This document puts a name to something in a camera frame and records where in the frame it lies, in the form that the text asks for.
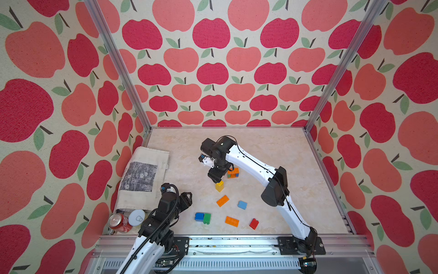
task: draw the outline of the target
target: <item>red lego brick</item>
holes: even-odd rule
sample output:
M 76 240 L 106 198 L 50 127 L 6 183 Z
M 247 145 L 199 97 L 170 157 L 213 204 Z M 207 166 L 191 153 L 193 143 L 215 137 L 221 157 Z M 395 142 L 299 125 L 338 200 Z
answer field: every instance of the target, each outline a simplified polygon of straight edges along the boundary
M 257 226 L 258 226 L 258 220 L 256 220 L 256 219 L 252 219 L 252 221 L 251 221 L 251 223 L 249 224 L 249 226 L 252 228 L 252 229 L 256 229 L 257 228 Z

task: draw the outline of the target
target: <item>apple pattern wallpaper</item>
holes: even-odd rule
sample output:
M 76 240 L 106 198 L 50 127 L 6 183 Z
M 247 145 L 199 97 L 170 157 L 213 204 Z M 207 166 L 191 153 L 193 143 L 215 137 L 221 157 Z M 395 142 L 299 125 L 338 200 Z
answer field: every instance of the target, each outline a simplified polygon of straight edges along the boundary
M 82 1 L 0 3 L 0 274 L 83 273 L 142 144 L 93 27 Z
M 110 1 L 120 13 L 113 39 L 137 91 L 148 93 L 143 107 L 153 127 L 303 126 L 369 6 L 366 0 Z M 376 51 L 379 35 L 380 28 L 373 30 L 360 58 Z M 105 70 L 118 78 L 112 67 Z M 347 72 L 339 92 L 351 84 Z
M 379 34 L 377 50 L 365 58 L 364 40 L 347 69 L 351 87 L 337 87 L 311 130 L 386 274 L 438 273 L 437 8 L 388 1 L 368 34 Z

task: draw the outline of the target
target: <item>can lid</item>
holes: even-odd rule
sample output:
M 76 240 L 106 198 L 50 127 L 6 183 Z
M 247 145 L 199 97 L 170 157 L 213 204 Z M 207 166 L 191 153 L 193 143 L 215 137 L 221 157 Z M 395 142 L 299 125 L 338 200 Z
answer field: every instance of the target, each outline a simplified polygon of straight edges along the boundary
M 129 214 L 128 222 L 132 226 L 140 225 L 145 219 L 145 212 L 141 209 L 136 209 Z
M 118 224 L 120 224 L 121 221 L 122 221 L 122 216 L 120 215 L 120 213 L 116 213 L 116 214 L 113 214 L 113 215 L 109 218 L 109 220 L 108 220 L 108 225 L 109 225 L 110 227 L 115 227 L 115 226 L 117 226 Z

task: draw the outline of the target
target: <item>tin can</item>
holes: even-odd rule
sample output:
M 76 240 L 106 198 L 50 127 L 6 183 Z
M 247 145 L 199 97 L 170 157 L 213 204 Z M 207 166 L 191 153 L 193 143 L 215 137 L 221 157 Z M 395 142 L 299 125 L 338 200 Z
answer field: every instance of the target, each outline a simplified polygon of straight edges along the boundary
M 123 214 L 116 213 L 111 215 L 108 220 L 108 225 L 114 231 L 126 233 L 131 230 L 132 225 L 128 223 L 128 218 L 126 218 Z

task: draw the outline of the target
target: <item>black cable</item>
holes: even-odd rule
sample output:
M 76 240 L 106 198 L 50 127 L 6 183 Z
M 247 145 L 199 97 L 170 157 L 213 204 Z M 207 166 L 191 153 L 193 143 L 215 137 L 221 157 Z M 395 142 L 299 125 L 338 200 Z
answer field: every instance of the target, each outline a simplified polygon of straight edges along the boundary
M 131 257 L 129 258 L 129 260 L 126 262 L 125 266 L 123 267 L 122 271 L 120 272 L 120 274 L 124 274 L 126 269 L 128 269 L 128 266 L 131 264 L 131 262 L 134 260 L 134 258 L 137 258 L 137 254 L 140 252 L 140 250 L 145 246 L 145 244 L 155 235 L 155 233 L 157 233 L 157 231 L 162 227 L 163 224 L 165 224 L 168 219 L 170 218 L 170 216 L 174 213 L 175 209 L 178 206 L 178 203 L 180 201 L 180 193 L 178 191 L 178 188 L 175 185 L 168 185 L 166 187 L 166 189 L 164 190 L 164 192 L 169 188 L 169 187 L 173 187 L 175 189 L 175 193 L 177 194 L 177 199 L 175 201 L 175 203 L 173 204 L 172 209 L 170 210 L 170 212 L 166 215 L 166 217 L 164 218 L 164 220 L 158 225 L 158 227 L 139 245 L 139 247 L 134 251 L 134 253 L 132 253 Z

